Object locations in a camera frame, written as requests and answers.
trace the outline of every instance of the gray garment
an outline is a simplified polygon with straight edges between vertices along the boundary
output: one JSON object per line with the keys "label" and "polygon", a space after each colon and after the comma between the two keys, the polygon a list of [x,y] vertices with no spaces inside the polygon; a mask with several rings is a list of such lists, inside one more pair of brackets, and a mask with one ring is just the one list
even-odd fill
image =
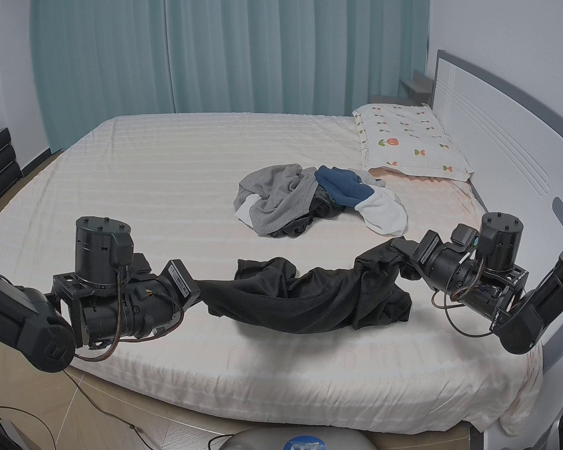
{"label": "gray garment", "polygon": [[249,173],[240,181],[233,202],[236,211],[251,193],[263,199],[250,207],[252,228],[259,236],[276,232],[291,221],[308,214],[317,190],[315,167],[302,169],[297,163],[273,165]]}
{"label": "gray garment", "polygon": [[385,187],[386,180],[376,180],[371,173],[367,170],[355,170],[355,169],[348,169],[351,172],[355,172],[358,177],[361,178],[361,182],[365,185],[370,185],[372,187]]}

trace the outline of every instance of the teal curtain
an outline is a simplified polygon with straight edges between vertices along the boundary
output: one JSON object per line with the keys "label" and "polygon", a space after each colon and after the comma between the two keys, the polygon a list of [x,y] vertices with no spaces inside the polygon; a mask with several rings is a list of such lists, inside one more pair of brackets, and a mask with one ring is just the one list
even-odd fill
{"label": "teal curtain", "polygon": [[349,115],[424,70],[429,0],[32,0],[51,148],[117,115]]}

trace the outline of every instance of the black cloth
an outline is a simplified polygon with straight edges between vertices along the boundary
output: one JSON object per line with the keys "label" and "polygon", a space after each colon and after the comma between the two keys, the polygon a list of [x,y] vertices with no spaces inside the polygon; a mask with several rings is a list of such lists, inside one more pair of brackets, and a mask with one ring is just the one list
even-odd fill
{"label": "black cloth", "polygon": [[385,242],[355,259],[350,270],[313,268],[300,278],[288,260],[238,260],[231,281],[197,281],[209,313],[286,333],[311,334],[352,325],[406,322],[411,296],[394,283],[398,272],[419,274]]}
{"label": "black cloth", "polygon": [[304,233],[309,225],[316,218],[332,218],[341,214],[346,209],[343,205],[338,205],[321,185],[315,190],[313,200],[308,208],[308,214],[298,217],[284,225],[281,229],[270,233],[275,238],[282,236],[299,236]]}

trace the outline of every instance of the headboard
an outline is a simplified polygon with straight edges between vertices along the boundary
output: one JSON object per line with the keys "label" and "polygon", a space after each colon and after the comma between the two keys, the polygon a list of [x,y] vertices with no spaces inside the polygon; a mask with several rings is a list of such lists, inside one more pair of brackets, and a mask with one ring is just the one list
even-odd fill
{"label": "headboard", "polygon": [[[563,250],[563,118],[443,50],[436,58],[432,108],[474,169],[471,183],[483,205],[524,223],[518,264],[530,271],[532,289]],[[562,324],[563,314],[543,336],[545,367],[563,354]]]}

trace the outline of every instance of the pillow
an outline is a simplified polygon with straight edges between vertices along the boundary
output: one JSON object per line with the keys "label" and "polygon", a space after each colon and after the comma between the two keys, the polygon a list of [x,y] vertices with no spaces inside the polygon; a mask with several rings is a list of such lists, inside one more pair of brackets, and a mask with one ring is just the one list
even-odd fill
{"label": "pillow", "polygon": [[428,106],[368,104],[353,116],[361,137],[363,169],[466,182],[472,172]]}

